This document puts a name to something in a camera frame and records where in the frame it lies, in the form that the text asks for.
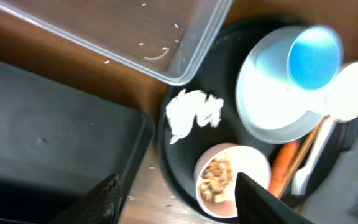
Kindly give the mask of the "white paper napkin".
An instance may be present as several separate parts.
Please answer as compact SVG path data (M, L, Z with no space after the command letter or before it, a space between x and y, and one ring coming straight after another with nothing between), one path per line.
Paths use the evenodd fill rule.
M187 92L182 89L165 107L165 115L171 129L169 144L175 144L190 134L193 123L199 127L217 128L221 121L224 100L201 90Z

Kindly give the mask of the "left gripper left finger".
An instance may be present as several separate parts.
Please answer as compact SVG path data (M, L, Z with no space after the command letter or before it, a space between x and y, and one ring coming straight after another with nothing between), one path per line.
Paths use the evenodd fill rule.
M111 174L47 224L118 224L121 199L119 176Z

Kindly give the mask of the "food scraps and rice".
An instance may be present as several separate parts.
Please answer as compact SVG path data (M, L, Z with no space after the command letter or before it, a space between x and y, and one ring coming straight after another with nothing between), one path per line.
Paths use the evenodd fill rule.
M234 183L234 171L230 160L213 159L205 168L200 183L200 194L205 202L225 201L227 188Z

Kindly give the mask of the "light blue plastic cup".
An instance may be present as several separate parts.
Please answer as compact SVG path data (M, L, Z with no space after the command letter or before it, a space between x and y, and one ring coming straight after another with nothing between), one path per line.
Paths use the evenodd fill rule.
M342 58L342 42L334 30L309 27L296 37L288 53L290 80L303 90L320 90L337 75Z

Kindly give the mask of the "orange carrot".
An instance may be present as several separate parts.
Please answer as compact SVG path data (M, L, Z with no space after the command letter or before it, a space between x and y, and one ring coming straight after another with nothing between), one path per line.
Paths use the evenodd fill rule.
M285 176L288 173L293 158L297 154L298 147L299 140L284 144L272 165L272 176L268 191L276 198L280 198Z

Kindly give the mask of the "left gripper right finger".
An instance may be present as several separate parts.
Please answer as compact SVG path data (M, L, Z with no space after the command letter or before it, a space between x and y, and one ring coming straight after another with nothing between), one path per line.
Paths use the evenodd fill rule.
M242 172L237 174L235 198L238 223L313 224Z

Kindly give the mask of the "pink bowl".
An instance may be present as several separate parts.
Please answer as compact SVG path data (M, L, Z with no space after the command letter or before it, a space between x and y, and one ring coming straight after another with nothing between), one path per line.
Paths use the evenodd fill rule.
M201 176L207 165L215 158L230 160L234 171L234 183L227 188L225 201L221 203L205 202L200 194ZM234 218L237 216L235 185L239 172L245 173L264 189L269 188L271 168L266 156L259 150L233 143L222 143L208 149L198 159L194 169L196 200L201 209L214 218Z

